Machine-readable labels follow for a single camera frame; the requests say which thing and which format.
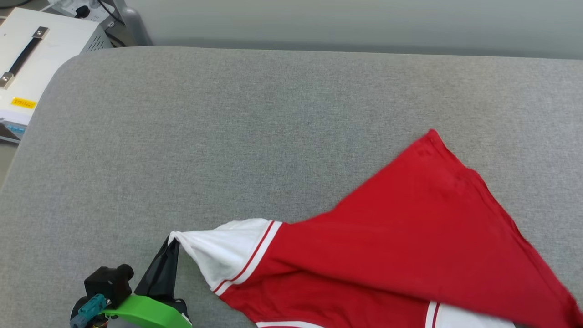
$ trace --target red fabric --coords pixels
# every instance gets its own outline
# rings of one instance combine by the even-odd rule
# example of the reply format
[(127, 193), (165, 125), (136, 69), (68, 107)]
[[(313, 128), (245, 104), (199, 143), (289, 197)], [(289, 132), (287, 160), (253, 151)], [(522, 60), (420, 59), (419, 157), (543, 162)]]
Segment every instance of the red fabric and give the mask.
[(574, 298), (473, 170), (431, 130), (332, 211), (284, 224), (221, 299), (254, 322), (424, 328), (428, 301), (540, 328)]

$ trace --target teal connector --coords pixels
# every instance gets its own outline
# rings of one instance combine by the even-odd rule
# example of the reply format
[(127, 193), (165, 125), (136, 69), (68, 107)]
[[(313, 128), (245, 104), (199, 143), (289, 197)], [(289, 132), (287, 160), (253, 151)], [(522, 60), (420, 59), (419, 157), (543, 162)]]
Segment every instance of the teal connector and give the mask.
[(81, 306), (79, 314), (69, 322), (71, 328), (85, 328), (89, 320), (99, 315), (101, 311), (105, 310), (106, 306), (106, 298), (102, 294), (95, 295), (89, 300), (89, 302)]

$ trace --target black plug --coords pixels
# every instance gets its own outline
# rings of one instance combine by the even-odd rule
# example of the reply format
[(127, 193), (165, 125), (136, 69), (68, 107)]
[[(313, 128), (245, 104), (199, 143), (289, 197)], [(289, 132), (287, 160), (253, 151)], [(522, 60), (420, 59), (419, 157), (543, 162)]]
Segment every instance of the black plug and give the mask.
[(89, 16), (89, 13), (91, 11), (89, 10), (89, 7), (81, 6), (81, 7), (77, 8), (77, 10), (75, 12), (77, 13), (77, 16), (75, 16), (75, 18), (85, 18), (85, 17)]

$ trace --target white cable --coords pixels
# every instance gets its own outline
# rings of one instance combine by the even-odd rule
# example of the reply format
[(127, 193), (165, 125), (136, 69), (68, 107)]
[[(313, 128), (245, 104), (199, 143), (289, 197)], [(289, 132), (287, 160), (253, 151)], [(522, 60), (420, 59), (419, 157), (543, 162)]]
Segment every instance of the white cable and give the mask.
[(42, 8), (41, 10), (39, 10), (40, 12), (44, 12), (45, 10), (47, 10), (48, 8), (54, 6), (55, 4), (50, 4), (48, 6), (46, 6), (45, 8)]

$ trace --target green plastic bracket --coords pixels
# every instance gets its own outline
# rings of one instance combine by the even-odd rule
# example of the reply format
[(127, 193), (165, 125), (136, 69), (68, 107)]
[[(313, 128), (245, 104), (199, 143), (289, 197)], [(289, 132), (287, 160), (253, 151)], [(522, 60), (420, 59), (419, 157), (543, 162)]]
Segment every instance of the green plastic bracket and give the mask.
[(176, 309), (148, 296), (130, 295), (117, 309), (105, 309), (107, 316), (119, 316), (141, 328), (192, 328)]

